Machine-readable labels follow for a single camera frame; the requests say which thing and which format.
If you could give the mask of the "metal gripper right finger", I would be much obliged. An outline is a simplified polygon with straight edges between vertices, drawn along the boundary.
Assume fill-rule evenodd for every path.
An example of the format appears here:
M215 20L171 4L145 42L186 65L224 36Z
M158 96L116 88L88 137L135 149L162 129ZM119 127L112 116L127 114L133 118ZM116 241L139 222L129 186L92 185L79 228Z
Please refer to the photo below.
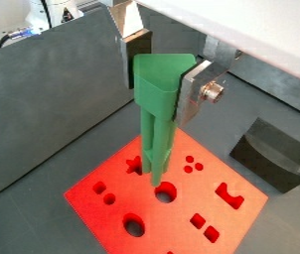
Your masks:
M206 36L202 58L180 75L180 86L172 119L182 126L196 115L204 101L216 103L224 89L216 83L227 72L238 49L211 36Z

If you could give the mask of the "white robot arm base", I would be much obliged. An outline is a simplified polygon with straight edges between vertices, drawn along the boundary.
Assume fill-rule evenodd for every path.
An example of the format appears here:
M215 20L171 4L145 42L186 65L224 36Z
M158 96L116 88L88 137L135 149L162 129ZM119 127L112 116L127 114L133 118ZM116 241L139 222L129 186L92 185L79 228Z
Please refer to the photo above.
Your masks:
M29 0L25 21L40 31L46 31L81 16L75 0Z

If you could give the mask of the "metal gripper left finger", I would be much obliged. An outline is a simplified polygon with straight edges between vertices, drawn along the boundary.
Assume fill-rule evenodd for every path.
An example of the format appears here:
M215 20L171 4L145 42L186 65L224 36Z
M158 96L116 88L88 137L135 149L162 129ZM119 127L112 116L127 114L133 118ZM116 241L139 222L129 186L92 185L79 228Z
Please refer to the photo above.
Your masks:
M124 84L128 89L132 89L132 58L137 54L151 53L152 32L143 26L133 0L112 0L108 12L120 35Z

